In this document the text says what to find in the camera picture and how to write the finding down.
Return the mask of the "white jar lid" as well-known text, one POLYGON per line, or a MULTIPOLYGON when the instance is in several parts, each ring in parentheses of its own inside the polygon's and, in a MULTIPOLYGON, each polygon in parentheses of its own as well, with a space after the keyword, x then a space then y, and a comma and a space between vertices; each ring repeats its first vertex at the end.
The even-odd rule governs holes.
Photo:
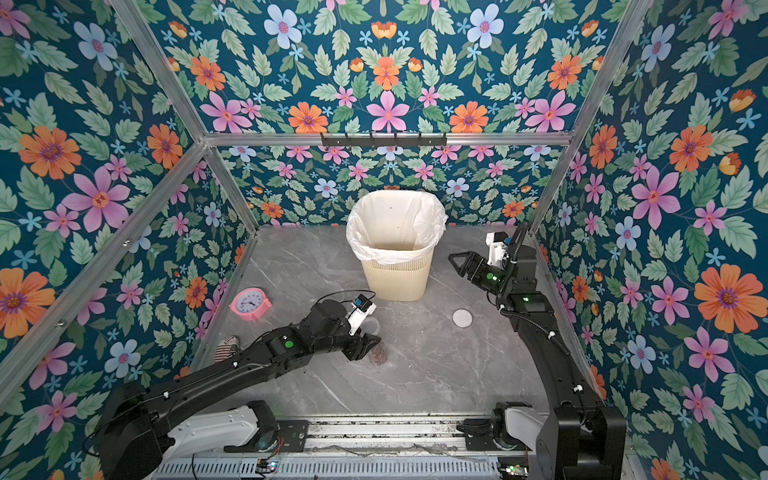
POLYGON ((452 313, 452 322, 458 328, 468 328, 474 320, 473 314, 466 309, 457 309, 452 313))

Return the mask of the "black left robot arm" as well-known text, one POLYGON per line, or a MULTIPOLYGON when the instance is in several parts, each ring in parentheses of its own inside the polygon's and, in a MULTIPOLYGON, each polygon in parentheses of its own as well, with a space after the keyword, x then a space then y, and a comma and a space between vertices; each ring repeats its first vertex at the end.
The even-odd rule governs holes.
POLYGON ((181 442, 172 431, 206 408, 253 385, 300 369, 316 354, 363 359, 381 338, 358 332, 345 305, 324 300, 300 322, 270 330, 241 352, 179 379, 112 390, 91 440, 106 479, 144 479, 181 442))

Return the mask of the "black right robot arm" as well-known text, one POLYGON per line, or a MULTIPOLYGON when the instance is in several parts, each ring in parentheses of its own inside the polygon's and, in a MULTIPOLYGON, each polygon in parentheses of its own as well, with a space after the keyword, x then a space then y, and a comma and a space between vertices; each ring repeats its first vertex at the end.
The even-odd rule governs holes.
POLYGON ((537 287, 537 254, 526 245, 529 227, 512 235, 486 236, 488 253, 452 253, 458 275, 483 290, 528 349, 544 386, 549 413, 521 402, 499 402, 487 421, 458 425, 468 448, 485 443, 500 450, 521 446, 518 463, 503 459, 504 479, 619 479, 626 420, 605 404, 577 367, 559 330, 555 310, 537 287))

